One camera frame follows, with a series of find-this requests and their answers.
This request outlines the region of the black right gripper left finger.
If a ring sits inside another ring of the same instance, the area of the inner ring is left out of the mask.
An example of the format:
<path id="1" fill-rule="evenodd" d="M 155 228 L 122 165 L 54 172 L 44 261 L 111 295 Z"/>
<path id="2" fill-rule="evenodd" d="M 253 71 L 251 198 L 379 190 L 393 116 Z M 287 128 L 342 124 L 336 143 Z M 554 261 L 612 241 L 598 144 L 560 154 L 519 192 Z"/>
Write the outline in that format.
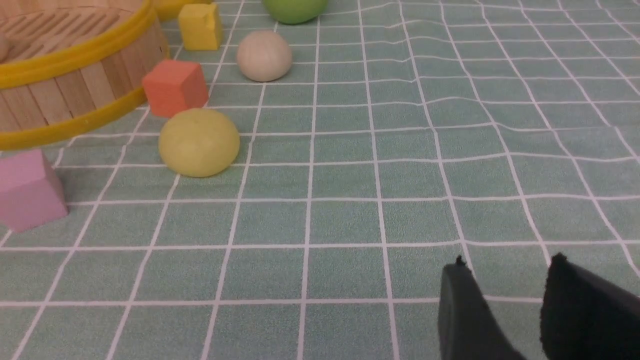
<path id="1" fill-rule="evenodd" d="M 442 360 L 523 360 L 494 318 L 463 257 L 441 273 L 438 308 Z"/>

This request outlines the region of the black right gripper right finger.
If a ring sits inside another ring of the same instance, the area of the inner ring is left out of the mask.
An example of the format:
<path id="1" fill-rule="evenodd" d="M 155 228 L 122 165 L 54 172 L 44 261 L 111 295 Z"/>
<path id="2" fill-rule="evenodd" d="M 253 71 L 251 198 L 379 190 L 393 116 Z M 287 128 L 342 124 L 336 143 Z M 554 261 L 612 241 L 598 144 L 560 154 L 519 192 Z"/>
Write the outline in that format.
<path id="1" fill-rule="evenodd" d="M 637 360 L 639 297 L 597 274 L 551 258 L 540 315 L 542 351 L 549 360 Z"/>

